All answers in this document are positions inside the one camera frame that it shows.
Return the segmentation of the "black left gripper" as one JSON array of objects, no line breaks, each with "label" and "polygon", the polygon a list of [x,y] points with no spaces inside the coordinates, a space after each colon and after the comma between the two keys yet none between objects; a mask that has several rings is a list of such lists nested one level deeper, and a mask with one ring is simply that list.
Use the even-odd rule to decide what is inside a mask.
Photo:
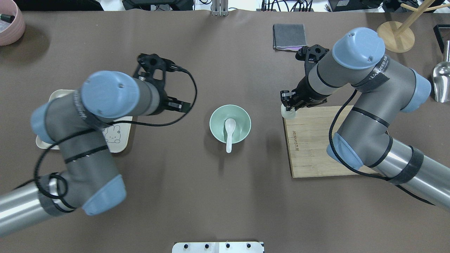
[{"label": "black left gripper", "polygon": [[177,111],[177,112],[188,112],[191,109],[191,104],[188,102],[183,102],[174,97],[168,97],[165,91],[164,82],[153,82],[159,93],[159,104],[153,115],[158,115],[165,110]]}]

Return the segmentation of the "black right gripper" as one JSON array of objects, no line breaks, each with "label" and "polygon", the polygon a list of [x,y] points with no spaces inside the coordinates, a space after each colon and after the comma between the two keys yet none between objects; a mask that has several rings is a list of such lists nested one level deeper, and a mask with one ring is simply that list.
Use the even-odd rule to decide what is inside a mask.
[{"label": "black right gripper", "polygon": [[280,91],[280,100],[285,111],[296,112],[299,108],[314,107],[326,103],[328,95],[315,91],[307,77],[302,78],[292,91]]}]

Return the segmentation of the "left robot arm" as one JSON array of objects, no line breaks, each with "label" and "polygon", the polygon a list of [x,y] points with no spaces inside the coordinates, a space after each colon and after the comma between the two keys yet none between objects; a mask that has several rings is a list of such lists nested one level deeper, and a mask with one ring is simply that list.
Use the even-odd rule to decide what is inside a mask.
[{"label": "left robot arm", "polygon": [[42,153],[33,178],[1,196],[1,237],[77,208],[98,215],[125,200],[125,183],[103,129],[121,117],[190,112],[193,103],[167,96],[164,86],[164,80],[154,80],[149,73],[131,77],[98,71],[81,88],[37,108],[31,116],[32,130],[59,147],[66,170],[40,176],[48,150]]}]

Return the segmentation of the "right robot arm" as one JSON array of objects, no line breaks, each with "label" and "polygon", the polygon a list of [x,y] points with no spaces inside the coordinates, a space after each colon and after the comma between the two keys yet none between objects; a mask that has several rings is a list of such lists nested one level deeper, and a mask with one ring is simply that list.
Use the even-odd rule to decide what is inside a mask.
[{"label": "right robot arm", "polygon": [[350,171],[386,181],[417,200],[449,210],[449,168],[387,133],[399,112],[426,102],[432,86],[415,70],[385,53],[376,31],[350,30],[332,49],[301,48],[305,77],[291,91],[281,91],[282,116],[327,102],[350,84],[354,92],[328,130],[328,155]]}]

